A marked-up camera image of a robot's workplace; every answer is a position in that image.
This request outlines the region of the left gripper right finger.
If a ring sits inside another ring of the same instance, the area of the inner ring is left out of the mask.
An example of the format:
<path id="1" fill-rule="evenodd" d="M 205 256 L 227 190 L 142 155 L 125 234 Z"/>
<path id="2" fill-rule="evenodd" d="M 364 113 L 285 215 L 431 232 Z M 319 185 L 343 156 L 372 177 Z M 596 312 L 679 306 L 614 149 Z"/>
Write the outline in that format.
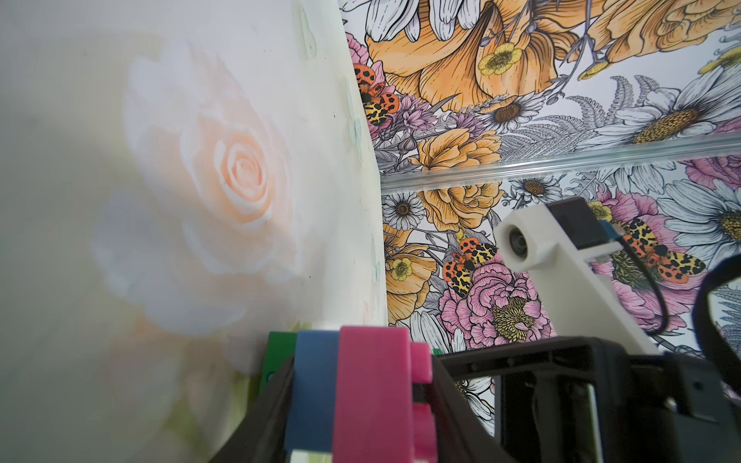
<path id="1" fill-rule="evenodd" d="M 426 386 L 426 402 L 435 420 L 437 461 L 514 462 L 480 424 L 439 358 L 432 355 L 430 359 L 432 382 Z"/>

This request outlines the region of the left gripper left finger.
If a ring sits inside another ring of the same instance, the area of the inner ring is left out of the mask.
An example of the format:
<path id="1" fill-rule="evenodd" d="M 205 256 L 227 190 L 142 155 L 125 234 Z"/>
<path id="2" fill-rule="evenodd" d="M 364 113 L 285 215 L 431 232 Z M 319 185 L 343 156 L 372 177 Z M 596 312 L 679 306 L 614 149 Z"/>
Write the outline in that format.
<path id="1" fill-rule="evenodd" d="M 289 461 L 285 435 L 291 395 L 294 359 L 287 358 L 274 372 L 266 388 L 226 443 L 210 459 L 212 463 Z"/>

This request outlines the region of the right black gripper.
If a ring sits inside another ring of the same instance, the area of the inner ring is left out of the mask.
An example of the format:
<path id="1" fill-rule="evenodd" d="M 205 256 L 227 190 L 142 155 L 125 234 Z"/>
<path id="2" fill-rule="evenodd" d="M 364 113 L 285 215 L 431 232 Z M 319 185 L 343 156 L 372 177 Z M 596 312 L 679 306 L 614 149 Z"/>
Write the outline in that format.
<path id="1" fill-rule="evenodd" d="M 736 462 L 740 406 L 692 356 L 565 337 L 439 359 L 514 462 Z"/>

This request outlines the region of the light blue long lego brick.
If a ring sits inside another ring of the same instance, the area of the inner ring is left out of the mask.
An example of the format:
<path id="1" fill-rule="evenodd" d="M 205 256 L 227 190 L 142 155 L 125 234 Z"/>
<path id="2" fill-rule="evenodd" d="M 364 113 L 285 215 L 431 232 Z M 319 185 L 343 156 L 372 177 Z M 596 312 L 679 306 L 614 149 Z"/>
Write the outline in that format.
<path id="1" fill-rule="evenodd" d="M 287 451 L 332 451 L 339 337 L 338 331 L 297 334 L 285 434 Z"/>

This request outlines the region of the pink lego brick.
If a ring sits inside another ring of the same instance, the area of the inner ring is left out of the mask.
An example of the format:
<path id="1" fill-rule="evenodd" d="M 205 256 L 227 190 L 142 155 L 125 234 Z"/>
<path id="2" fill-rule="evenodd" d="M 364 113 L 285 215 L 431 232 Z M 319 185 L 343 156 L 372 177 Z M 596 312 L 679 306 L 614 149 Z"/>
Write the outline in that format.
<path id="1" fill-rule="evenodd" d="M 430 385 L 432 352 L 403 328 L 340 330 L 332 456 L 335 462 L 436 462 L 431 407 L 413 399 Z"/>

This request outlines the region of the green lego brick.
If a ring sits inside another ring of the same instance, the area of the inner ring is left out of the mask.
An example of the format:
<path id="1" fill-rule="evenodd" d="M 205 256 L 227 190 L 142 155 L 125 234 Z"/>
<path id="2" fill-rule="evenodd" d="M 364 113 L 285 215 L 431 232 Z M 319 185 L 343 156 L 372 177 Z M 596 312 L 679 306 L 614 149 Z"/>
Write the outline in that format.
<path id="1" fill-rule="evenodd" d="M 293 357 L 297 342 L 295 332 L 270 332 L 266 352 L 262 359 L 262 372 L 259 385 L 261 394 L 267 387 L 274 373 L 281 368 L 285 360 Z"/>

